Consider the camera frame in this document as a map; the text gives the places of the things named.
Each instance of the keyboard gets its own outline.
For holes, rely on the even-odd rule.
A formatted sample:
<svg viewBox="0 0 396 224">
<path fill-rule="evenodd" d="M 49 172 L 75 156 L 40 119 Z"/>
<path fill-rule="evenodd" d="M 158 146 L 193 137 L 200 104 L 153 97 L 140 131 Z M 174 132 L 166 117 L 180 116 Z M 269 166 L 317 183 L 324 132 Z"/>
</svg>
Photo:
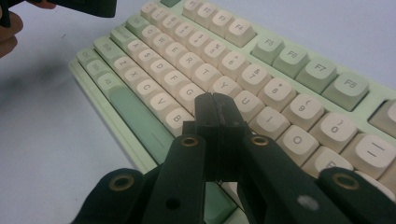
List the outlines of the keyboard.
<svg viewBox="0 0 396 224">
<path fill-rule="evenodd" d="M 395 201 L 396 91 L 210 2 L 147 2 L 69 64 L 142 173 L 162 163 L 194 98 L 232 97 L 303 171 L 354 170 Z M 248 223 L 235 183 L 207 183 L 205 223 Z"/>
</svg>

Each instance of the space bar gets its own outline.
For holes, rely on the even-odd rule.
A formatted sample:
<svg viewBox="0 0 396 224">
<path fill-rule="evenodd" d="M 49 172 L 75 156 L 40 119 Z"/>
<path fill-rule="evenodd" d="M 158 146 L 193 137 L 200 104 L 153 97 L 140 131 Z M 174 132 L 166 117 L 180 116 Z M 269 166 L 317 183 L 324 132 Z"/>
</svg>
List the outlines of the space bar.
<svg viewBox="0 0 396 224">
<path fill-rule="evenodd" d="M 154 160 L 163 163 L 175 137 L 128 88 L 114 90 L 108 99 Z"/>
</svg>

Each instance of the finger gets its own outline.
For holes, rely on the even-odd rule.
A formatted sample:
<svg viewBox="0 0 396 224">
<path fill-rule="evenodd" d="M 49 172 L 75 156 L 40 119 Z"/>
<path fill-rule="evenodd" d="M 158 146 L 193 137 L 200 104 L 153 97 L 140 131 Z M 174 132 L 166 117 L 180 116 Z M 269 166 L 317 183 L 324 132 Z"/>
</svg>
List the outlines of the finger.
<svg viewBox="0 0 396 224">
<path fill-rule="evenodd" d="M 33 4 L 33 5 L 37 6 L 37 7 L 41 7 L 41 8 L 45 8 L 45 9 L 53 9 L 53 8 L 56 7 L 55 4 L 49 3 L 49 2 L 47 2 L 47 0 L 42 0 L 40 3 L 30 2 L 29 1 L 29 3 Z"/>
<path fill-rule="evenodd" d="M 14 36 L 0 42 L 0 58 L 10 53 L 18 44 L 17 38 Z"/>
<path fill-rule="evenodd" d="M 9 12 L 9 19 L 11 20 L 10 28 L 0 26 L 0 41 L 11 38 L 23 28 L 22 19 L 17 14 Z"/>
</svg>

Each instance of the table surface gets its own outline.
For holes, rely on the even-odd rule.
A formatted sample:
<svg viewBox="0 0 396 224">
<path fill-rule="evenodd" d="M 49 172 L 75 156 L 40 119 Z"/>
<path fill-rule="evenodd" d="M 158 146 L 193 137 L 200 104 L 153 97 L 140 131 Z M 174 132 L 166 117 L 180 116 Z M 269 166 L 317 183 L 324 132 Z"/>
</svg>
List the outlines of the table surface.
<svg viewBox="0 0 396 224">
<path fill-rule="evenodd" d="M 103 175 L 133 167 L 67 65 L 145 2 L 119 0 L 113 19 L 12 8 L 24 29 L 0 60 L 0 223 L 69 223 Z M 396 89 L 396 1 L 211 2 Z"/>
</svg>

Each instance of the black object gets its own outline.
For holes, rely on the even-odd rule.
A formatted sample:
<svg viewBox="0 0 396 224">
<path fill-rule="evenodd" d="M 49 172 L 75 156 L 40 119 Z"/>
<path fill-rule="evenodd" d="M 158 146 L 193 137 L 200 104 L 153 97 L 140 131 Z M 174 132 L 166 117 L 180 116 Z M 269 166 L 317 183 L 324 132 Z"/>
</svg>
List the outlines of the black object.
<svg viewBox="0 0 396 224">
<path fill-rule="evenodd" d="M 3 12 L 0 26 L 10 27 L 8 8 L 20 2 L 23 0 L 0 0 Z M 32 2 L 39 3 L 41 0 L 32 0 Z M 112 18 L 116 15 L 117 0 L 48 0 L 48 2 L 98 17 Z"/>
<path fill-rule="evenodd" d="M 396 223 L 396 205 L 352 171 L 306 175 L 265 136 L 251 134 L 233 99 L 205 93 L 163 164 L 106 175 L 73 223 L 204 223 L 206 181 L 237 181 L 250 223 Z"/>
</svg>

